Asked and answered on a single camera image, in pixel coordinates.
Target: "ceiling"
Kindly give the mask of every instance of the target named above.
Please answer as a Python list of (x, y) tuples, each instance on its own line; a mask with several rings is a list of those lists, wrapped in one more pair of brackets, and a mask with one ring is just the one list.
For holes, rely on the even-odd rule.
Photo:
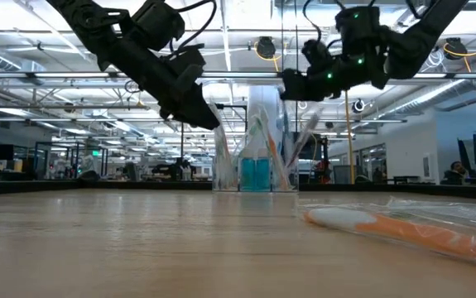
[[(65, 20), (44, 0), (31, 0), (27, 4), (33, 7), (33, 13), (28, 12), (17, 2), (22, 0), (0, 0), (0, 56), (10, 61), (35, 61), (45, 71), (73, 72), (99, 71), (98, 66), (83, 47), (79, 39), (72, 33)], [(128, 9), (131, 14), (143, 4), (143, 0), (97, 0), (102, 7), (117, 7)], [(184, 7), (196, 0), (168, 0), (166, 3), (172, 7)], [(207, 65), (205, 71), (258, 71), (274, 72), (282, 68), (298, 68), (305, 71), (308, 67), (303, 55), (300, 55), (301, 47), (310, 38), (316, 37), (315, 29), (301, 14), (302, 1), (296, 0), (297, 14), (294, 3), (286, 0), (253, 1), (253, 0), (218, 0), (218, 11), (214, 20), (207, 30), (195, 39), (195, 43), (204, 43), (204, 58)], [(368, 3), (364, 0), (343, 1), (345, 4)], [(339, 11), (332, 4), (333, 1), (313, 1), (308, 10), (309, 17), (316, 22), (323, 31), (324, 42), (328, 43), (339, 38), (334, 29), (334, 16)], [(398, 22), (411, 25), (415, 19), (411, 17), (405, 3), (401, 0), (377, 0), (377, 5), (382, 8), (381, 23), (396, 28)], [(176, 42), (181, 43), (203, 26), (211, 12), (211, 4), (201, 6), (195, 10), (182, 13), (187, 32), (183, 38)], [(258, 58), (248, 46), (253, 46), (260, 36), (270, 36), (274, 40), (277, 54), (280, 56), (276, 62), (265, 61)], [(445, 38), (460, 37), (468, 47), (469, 52), (476, 52), (476, 7), (466, 7), (449, 25), (440, 38), (438, 44), (442, 46)], [(473, 72), (476, 71), (476, 55), (469, 59)], [(435, 54), (422, 67), (421, 72), (467, 72), (462, 60), (440, 60)], [(76, 105), (103, 105), (103, 108), (77, 109), (73, 113), (66, 113), (62, 109), (47, 108), (40, 111), (30, 111), (34, 115), (44, 118), (87, 118), (93, 116), (129, 119), (153, 119), (153, 122), (139, 123), (136, 121), (126, 122), (133, 131), (140, 132), (143, 136), (161, 139), (160, 143), (180, 142), (179, 135), (174, 132), (180, 129), (180, 124), (170, 125), (159, 123), (158, 106), (156, 100), (149, 94), (126, 94), (124, 92), (124, 80), (112, 81), (110, 79), (74, 79), (71, 81), (59, 79), (44, 79), (42, 87), (33, 84), (24, 84), (16, 79), (0, 79), (0, 103), (7, 105), (39, 104), (39, 105), (62, 105), (74, 103)], [(256, 79), (217, 79), (204, 82), (204, 96), (207, 100), (216, 103), (234, 105), (246, 105), (249, 97), (249, 86), (255, 84), (279, 85), (277, 80), (268, 82)], [(375, 89), (370, 85), (361, 85), (349, 90), (349, 102), (362, 99), (371, 103), (367, 111), (354, 117), (371, 117), (378, 110), (386, 109), (396, 101), (405, 98), (409, 94), (426, 86), (442, 84), (441, 80), (407, 80), (393, 82), (385, 89)], [(127, 108), (143, 105), (146, 108)], [(323, 118), (344, 118), (344, 96), (340, 99), (325, 100), (316, 105), (324, 108)], [(298, 110), (299, 116), (309, 112), (311, 105), (306, 107), (302, 104), (299, 108), (292, 108), (291, 113)], [(17, 114), (3, 116), (15, 117)], [(223, 113), (225, 130), (228, 132), (244, 131), (245, 118), (242, 109), (226, 108)], [(73, 123), (49, 123), (55, 127), (72, 127), (88, 131), (89, 135), (120, 137), (140, 137), (132, 132), (123, 134), (117, 132), (118, 127), (105, 127), (103, 123), (87, 122), (85, 125)], [(186, 131), (193, 132), (195, 129), (186, 126)], [(186, 152), (202, 152), (197, 144), (186, 148)]]

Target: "wooden table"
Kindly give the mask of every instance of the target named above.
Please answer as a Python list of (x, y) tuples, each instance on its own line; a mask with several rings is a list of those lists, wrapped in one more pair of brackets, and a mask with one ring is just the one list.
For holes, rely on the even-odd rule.
[(0, 195), (0, 297), (476, 297), (474, 264), (296, 217), (299, 200), (389, 196)]

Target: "black robotic arm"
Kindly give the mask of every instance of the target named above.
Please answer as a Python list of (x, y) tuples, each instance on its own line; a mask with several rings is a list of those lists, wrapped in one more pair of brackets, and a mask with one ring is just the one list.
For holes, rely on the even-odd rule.
[(283, 100), (336, 99), (344, 90), (370, 82), (383, 89), (389, 79), (414, 77), (445, 28), (468, 0), (433, 0), (417, 24), (404, 33), (379, 24), (379, 8), (344, 8), (335, 17), (343, 51), (331, 55), (320, 41), (309, 40), (302, 53), (310, 62), (306, 75), (284, 70)]
[[(111, 64), (134, 80), (161, 106), (160, 115), (193, 126), (214, 129), (219, 126), (207, 103), (202, 85), (195, 81), (205, 64), (199, 48), (184, 46), (174, 53), (157, 57), (172, 38), (179, 39), (185, 23), (179, 12), (164, 0), (146, 0), (132, 16), (125, 9), (100, 7), (92, 0), (47, 0), (68, 22), (83, 45), (98, 58), (101, 71)], [(118, 36), (113, 25), (120, 26)]]

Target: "blue liquid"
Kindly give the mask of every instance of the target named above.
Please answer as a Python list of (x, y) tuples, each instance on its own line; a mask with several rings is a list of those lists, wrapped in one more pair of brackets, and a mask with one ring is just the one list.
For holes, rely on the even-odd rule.
[(271, 191), (271, 165), (268, 158), (256, 161), (256, 191)]
[(256, 162), (252, 158), (243, 158), (241, 160), (241, 190), (255, 191), (256, 182)]

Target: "orange handle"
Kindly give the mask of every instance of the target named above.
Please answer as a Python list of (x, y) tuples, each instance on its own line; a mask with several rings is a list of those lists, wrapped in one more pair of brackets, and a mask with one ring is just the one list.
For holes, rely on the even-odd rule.
[(355, 227), (356, 230), (414, 243), (437, 252), (476, 258), (475, 236), (457, 233), (447, 228), (391, 219), (379, 214), (372, 216), (376, 218), (375, 223), (359, 223)]

